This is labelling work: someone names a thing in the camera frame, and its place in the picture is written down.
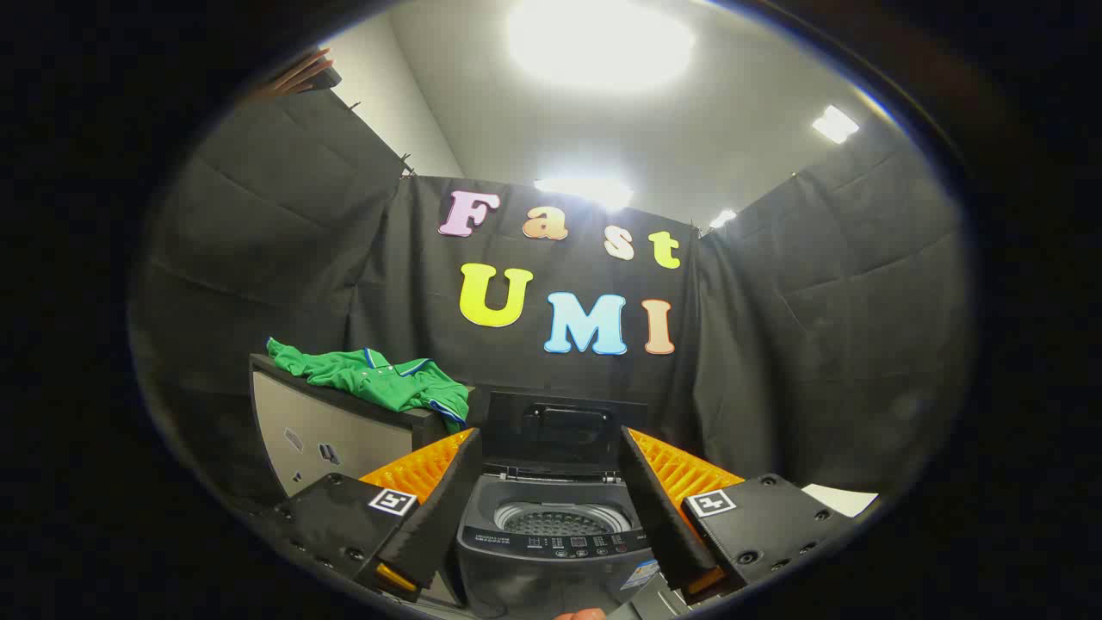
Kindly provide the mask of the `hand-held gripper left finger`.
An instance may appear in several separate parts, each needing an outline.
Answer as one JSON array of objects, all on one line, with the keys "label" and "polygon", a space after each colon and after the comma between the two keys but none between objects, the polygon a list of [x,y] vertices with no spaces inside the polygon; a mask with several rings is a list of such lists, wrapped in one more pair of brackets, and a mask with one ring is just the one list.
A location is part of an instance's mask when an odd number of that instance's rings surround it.
[{"label": "hand-held gripper left finger", "polygon": [[414,603],[445,565],[480,470],[483,436],[468,428],[361,478],[322,476],[261,511],[263,532],[295,561]]}]

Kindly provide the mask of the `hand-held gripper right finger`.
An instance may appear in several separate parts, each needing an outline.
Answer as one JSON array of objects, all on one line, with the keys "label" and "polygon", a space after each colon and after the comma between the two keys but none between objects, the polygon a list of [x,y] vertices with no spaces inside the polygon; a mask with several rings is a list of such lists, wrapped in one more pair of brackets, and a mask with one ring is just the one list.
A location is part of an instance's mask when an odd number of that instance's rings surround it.
[{"label": "hand-held gripper right finger", "polygon": [[741,478],[628,427],[619,474],[666,584],[688,605],[795,570],[853,526],[782,476]]}]

